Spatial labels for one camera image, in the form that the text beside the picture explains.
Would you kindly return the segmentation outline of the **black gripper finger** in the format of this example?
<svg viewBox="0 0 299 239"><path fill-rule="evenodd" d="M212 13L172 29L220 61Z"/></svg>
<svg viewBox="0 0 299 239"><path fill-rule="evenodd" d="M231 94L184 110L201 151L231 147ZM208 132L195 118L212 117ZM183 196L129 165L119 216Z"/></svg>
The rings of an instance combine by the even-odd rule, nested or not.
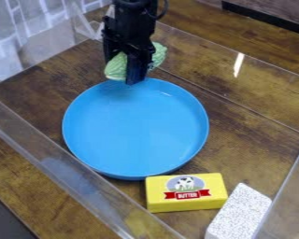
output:
<svg viewBox="0 0 299 239"><path fill-rule="evenodd" d="M104 60L109 62L121 52L121 39L119 35L105 35L102 37L102 54Z"/></svg>
<svg viewBox="0 0 299 239"><path fill-rule="evenodd" d="M144 81L148 67L152 65L152 55L156 52L152 45L144 49L129 48L127 50L127 73L125 84L135 85Z"/></svg>

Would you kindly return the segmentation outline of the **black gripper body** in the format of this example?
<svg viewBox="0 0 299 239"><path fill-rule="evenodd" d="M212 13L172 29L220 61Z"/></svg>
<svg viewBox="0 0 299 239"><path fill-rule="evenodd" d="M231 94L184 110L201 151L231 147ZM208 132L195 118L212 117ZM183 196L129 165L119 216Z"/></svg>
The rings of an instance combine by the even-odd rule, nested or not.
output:
<svg viewBox="0 0 299 239"><path fill-rule="evenodd" d="M102 17L102 36L119 35L121 51L152 45L159 0L113 0L115 16Z"/></svg>

